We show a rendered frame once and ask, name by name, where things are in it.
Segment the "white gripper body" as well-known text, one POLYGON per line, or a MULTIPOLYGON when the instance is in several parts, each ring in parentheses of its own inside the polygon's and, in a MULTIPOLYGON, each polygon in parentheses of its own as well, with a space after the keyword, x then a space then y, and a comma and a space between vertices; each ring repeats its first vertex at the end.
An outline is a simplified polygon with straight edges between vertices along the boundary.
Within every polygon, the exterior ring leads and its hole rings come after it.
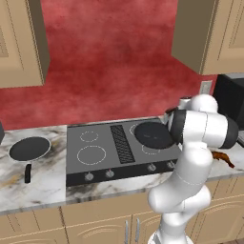
POLYGON ((167 109, 163 115, 162 123, 166 125, 169 121, 171 114, 177 110, 178 110, 177 107, 167 109))

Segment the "brown chicken drumstick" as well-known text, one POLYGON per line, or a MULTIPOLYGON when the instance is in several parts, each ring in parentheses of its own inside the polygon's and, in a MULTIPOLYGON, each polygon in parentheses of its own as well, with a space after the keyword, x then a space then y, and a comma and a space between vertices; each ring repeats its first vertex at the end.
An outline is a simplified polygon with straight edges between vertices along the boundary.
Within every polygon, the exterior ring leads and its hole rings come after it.
POLYGON ((234 164, 231 162, 231 160, 227 154, 225 154, 223 152, 213 151, 212 155, 213 155, 213 159, 217 159, 217 160, 221 159, 221 160, 225 161, 230 168, 232 168, 232 169, 234 168, 234 164))

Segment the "black microwave oven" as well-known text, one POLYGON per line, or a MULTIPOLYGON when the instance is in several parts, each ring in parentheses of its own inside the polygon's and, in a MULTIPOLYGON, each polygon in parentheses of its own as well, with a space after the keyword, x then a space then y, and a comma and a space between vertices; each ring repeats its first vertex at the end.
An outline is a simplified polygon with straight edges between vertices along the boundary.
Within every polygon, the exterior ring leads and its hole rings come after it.
POLYGON ((218 112, 229 116, 244 131, 244 77, 231 78, 219 74, 213 90, 218 112))

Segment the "dark grey hob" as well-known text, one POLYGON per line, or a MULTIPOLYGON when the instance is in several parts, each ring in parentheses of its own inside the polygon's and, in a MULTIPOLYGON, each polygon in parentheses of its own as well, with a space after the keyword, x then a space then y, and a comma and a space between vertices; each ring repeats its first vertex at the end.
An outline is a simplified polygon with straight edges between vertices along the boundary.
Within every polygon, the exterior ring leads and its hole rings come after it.
POLYGON ((176 164, 180 149, 150 149, 140 144, 133 132, 141 119, 72 125, 67 127, 66 185, 68 187, 99 183, 154 173, 171 172, 167 162, 176 164), (156 170, 150 172, 148 165, 156 170), (106 171, 114 176, 108 178, 106 171), (86 173, 93 180, 85 179, 86 173))

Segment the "beige base cupboard door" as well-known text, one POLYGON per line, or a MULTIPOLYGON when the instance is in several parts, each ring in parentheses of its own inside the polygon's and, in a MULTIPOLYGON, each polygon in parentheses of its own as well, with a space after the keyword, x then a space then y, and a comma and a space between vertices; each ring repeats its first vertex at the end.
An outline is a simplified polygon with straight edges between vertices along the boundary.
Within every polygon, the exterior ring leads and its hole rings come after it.
POLYGON ((61 208, 0 215, 0 244, 68 244, 61 208))
POLYGON ((244 238, 244 176, 206 183, 212 194, 209 207, 188 225, 194 244, 220 244, 244 238))
POLYGON ((61 207, 69 244, 124 244, 125 220, 130 214, 115 213, 113 207, 98 203, 81 203, 61 207))
POLYGON ((140 220, 140 236, 138 244, 148 244, 150 237, 159 227, 161 215, 154 212, 136 213, 132 216, 132 227, 131 227, 131 244, 136 244, 135 229, 136 229, 136 218, 140 220))

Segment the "beige wall cupboard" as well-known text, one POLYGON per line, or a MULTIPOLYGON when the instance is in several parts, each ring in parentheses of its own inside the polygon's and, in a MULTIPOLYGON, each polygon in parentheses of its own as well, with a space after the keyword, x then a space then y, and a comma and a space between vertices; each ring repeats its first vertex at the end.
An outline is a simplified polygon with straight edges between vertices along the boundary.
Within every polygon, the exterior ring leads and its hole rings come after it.
POLYGON ((43 86, 49 66, 41 0, 0 0, 0 88, 43 86))
POLYGON ((244 0, 178 0, 172 56, 202 75, 244 72, 244 0))

